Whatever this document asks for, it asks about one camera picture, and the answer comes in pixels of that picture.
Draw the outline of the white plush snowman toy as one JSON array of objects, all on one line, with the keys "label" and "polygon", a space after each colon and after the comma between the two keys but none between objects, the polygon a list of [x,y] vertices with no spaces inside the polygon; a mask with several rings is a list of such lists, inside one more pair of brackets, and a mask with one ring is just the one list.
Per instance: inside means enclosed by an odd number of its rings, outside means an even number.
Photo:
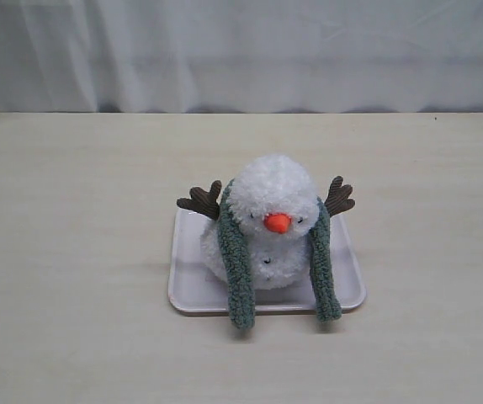
[{"label": "white plush snowman toy", "polygon": [[209,219],[200,237],[204,265],[227,280],[226,249],[220,246],[220,214],[241,233],[248,250],[249,272],[257,290],[280,289],[309,272],[310,232],[320,214],[326,218],[355,206],[353,186],[341,176],[320,198],[310,174],[285,155],[259,157],[244,167],[227,187],[215,180],[209,189],[195,186],[177,206]]}]

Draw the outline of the green fleece scarf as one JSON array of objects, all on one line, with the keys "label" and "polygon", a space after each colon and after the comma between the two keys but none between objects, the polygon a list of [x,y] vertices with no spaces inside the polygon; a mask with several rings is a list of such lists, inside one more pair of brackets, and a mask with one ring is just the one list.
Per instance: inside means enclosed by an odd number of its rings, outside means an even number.
[{"label": "green fleece scarf", "polygon": [[[331,221],[320,214],[316,228],[310,231],[310,265],[306,277],[316,300],[319,322],[336,320],[342,308],[335,292],[330,252]],[[253,327],[256,316],[256,292],[249,272],[248,250],[240,244],[241,233],[229,222],[226,213],[220,214],[220,246],[226,249],[228,312],[232,324],[239,329]]]}]

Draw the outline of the white plastic tray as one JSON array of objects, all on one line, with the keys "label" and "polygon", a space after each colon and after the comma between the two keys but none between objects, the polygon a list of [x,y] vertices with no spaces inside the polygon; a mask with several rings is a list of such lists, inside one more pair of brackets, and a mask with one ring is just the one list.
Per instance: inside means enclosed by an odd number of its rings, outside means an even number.
[{"label": "white plastic tray", "polygon": [[[186,316],[226,316],[227,287],[204,265],[199,239],[210,219],[179,209],[175,215],[167,296]],[[348,233],[345,215],[331,221],[331,258],[336,296],[344,312],[358,309],[367,289]],[[284,289],[256,292],[258,315],[312,313],[315,298],[308,277]]]}]

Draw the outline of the white backdrop curtain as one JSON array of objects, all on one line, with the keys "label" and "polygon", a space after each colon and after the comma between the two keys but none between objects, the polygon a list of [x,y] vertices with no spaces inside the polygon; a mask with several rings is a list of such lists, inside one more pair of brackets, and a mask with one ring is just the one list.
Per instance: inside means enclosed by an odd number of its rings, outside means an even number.
[{"label": "white backdrop curtain", "polygon": [[483,1],[0,1],[0,112],[483,112]]}]

